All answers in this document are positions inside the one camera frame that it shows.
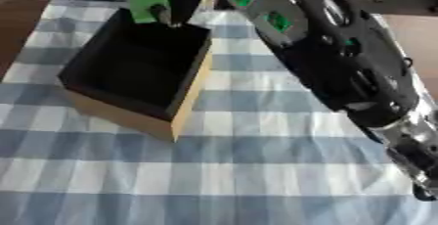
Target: table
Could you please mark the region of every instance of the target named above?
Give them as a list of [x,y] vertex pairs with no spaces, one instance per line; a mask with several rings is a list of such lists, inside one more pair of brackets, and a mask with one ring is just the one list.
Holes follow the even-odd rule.
[[0,3],[0,82],[38,23],[48,0],[10,0]]
[[0,84],[2,224],[436,223],[437,202],[236,13],[193,19],[213,29],[213,68],[176,144],[81,115],[56,75],[113,12],[52,1]]

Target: checkered tablecloth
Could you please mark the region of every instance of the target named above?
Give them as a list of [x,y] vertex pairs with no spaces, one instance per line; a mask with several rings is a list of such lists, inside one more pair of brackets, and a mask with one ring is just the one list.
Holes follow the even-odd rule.
[[437,224],[237,13],[193,19],[213,29],[213,68],[176,144],[78,113],[57,74],[114,11],[53,1],[0,84],[0,224]]

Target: floor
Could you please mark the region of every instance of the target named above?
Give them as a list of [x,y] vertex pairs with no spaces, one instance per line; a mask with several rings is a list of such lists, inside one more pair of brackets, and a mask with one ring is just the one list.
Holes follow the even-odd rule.
[[438,16],[428,8],[437,5],[438,0],[384,0],[383,2],[365,1],[364,7],[373,13],[396,15]]

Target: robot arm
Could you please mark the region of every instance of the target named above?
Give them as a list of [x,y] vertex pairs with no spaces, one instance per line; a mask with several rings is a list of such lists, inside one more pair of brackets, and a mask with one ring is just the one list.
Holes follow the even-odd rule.
[[413,60],[355,0],[228,0],[276,57],[331,110],[343,111],[414,182],[438,196],[435,109],[413,83]]

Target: open box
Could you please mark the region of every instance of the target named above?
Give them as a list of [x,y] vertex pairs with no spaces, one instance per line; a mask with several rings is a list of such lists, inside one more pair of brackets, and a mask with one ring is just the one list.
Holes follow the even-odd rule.
[[118,10],[59,78],[83,113],[176,141],[210,65],[208,29],[134,24]]

